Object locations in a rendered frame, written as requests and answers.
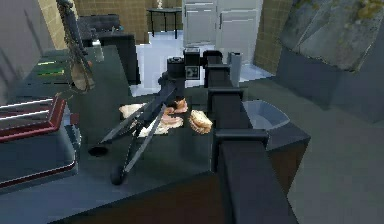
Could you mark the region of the dark kitchen counter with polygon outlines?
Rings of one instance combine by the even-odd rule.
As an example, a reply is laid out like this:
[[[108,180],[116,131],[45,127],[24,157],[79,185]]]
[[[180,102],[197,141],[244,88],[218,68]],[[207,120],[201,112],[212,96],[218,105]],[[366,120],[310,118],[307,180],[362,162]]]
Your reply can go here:
[[[12,103],[58,97],[67,102],[76,116],[82,140],[78,150],[78,173],[0,195],[0,224],[49,224],[68,222],[73,218],[111,208],[120,202],[138,202],[151,199],[166,207],[169,220],[178,224],[212,224],[208,216],[198,216],[184,199],[169,199],[166,192],[176,186],[194,190],[205,180],[217,179],[213,193],[224,208],[227,197],[221,177],[211,171],[213,126],[209,133],[199,134],[189,124],[170,130],[164,135],[153,135],[146,150],[120,185],[113,185],[111,172],[124,163],[130,135],[106,144],[108,153],[92,156],[88,150],[99,143],[121,121],[119,108],[133,98],[121,64],[112,47],[105,49],[105,60],[95,64],[95,87],[87,93],[78,93],[67,76],[39,76],[44,66],[37,66],[13,94]],[[191,110],[207,114],[207,88],[187,90]],[[306,143],[306,133],[291,122],[269,134],[267,151],[279,183],[286,196],[299,166],[299,152],[295,143]]]

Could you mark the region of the grey upright cylinder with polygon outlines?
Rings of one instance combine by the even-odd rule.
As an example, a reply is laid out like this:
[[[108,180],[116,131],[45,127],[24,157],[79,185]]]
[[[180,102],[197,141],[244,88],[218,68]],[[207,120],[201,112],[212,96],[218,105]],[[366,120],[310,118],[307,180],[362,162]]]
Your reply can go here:
[[[228,56],[228,64],[230,65],[230,79],[235,87],[239,86],[242,54],[238,52],[230,52]]]

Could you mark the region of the clear bottle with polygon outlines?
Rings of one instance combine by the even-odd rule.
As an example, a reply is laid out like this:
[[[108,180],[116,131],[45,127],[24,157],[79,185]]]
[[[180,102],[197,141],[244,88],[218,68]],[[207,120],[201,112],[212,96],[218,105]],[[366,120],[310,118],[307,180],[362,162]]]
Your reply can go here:
[[[102,49],[100,40],[99,39],[94,39],[92,41],[92,47],[93,47],[93,50],[94,50],[96,61],[97,62],[102,62],[104,60],[104,54],[103,54],[103,49]]]

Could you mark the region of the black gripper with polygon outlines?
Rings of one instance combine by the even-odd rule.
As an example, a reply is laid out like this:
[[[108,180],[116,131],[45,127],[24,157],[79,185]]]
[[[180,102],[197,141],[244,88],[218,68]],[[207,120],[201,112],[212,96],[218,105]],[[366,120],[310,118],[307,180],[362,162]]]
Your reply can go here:
[[[113,185],[123,183],[125,175],[135,166],[141,155],[150,143],[155,130],[160,123],[168,100],[184,98],[185,89],[185,63],[182,57],[172,57],[167,59],[167,70],[158,79],[161,90],[155,98],[145,104],[130,116],[115,126],[99,143],[92,146],[88,153],[92,156],[103,156],[108,153],[106,144],[124,137],[125,135],[134,136],[129,144],[129,148],[124,163],[113,169],[110,180]],[[143,128],[149,130],[148,135],[142,142],[139,142],[139,135]]]

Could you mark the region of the black side table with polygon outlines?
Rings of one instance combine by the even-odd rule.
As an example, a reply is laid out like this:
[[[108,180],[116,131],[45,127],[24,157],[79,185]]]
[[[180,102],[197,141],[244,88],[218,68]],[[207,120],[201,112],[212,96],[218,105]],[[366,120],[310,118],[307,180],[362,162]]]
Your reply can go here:
[[[153,21],[153,14],[154,13],[162,13],[164,17],[164,29],[165,32],[167,32],[167,14],[173,14],[174,15],[174,35],[175,39],[178,39],[178,29],[177,29],[177,14],[182,13],[181,7],[176,8],[147,8],[146,11],[150,14],[150,21],[151,21],[151,34],[152,37],[155,36],[155,30],[154,30],[154,21]]]

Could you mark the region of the green flat item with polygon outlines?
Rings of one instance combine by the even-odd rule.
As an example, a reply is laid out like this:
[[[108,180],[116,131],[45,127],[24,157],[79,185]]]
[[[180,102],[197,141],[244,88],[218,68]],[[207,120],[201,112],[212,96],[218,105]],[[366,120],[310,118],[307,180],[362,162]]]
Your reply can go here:
[[[55,75],[63,75],[64,73],[65,73],[65,70],[62,68],[40,70],[37,72],[39,76],[55,76]]]

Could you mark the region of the black cupboard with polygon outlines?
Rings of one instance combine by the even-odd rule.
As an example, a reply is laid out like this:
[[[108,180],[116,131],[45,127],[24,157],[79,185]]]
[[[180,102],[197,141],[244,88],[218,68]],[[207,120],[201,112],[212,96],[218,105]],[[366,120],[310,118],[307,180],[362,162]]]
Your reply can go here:
[[[84,47],[92,46],[92,32],[95,32],[102,46],[117,48],[128,84],[141,83],[135,37],[124,32],[117,14],[79,16],[77,25]]]

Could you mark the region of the red and grey toaster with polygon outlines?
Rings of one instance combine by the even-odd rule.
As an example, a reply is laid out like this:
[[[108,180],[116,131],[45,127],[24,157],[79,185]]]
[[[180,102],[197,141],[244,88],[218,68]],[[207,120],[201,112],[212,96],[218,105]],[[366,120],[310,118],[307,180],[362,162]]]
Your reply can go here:
[[[0,106],[0,195],[77,174],[81,140],[61,98]]]

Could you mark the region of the pink and white sandwich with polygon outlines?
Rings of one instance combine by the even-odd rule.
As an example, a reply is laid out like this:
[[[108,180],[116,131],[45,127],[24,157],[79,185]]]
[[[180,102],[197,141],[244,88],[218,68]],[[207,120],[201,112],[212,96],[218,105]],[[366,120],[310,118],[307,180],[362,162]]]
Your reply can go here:
[[[161,123],[169,128],[177,128],[183,125],[183,119],[181,117],[175,117],[175,114],[182,114],[188,111],[188,104],[186,99],[180,99],[174,101],[168,105],[164,110],[161,118]]]

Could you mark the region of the brown hanging utensil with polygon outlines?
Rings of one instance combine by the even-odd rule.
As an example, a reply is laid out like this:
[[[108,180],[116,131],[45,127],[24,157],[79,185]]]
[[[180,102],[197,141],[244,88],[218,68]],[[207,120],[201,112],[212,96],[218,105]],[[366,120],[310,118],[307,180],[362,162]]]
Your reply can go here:
[[[56,6],[64,29],[64,42],[68,48],[72,85],[78,92],[87,93],[94,88],[95,82],[73,11],[74,3],[70,0],[56,0]]]

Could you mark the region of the large grey green block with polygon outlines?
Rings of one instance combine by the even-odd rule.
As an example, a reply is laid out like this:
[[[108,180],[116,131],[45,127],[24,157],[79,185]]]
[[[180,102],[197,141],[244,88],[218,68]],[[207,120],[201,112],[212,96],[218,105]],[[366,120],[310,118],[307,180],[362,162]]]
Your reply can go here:
[[[327,108],[384,120],[384,0],[293,0],[280,84]]]

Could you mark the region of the tan bread sandwich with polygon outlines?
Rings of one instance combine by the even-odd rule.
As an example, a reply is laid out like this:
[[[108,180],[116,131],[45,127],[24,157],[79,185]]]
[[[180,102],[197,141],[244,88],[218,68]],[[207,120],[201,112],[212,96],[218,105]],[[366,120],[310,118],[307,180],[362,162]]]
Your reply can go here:
[[[213,125],[212,121],[200,110],[191,111],[189,123],[192,129],[199,134],[209,133]]]

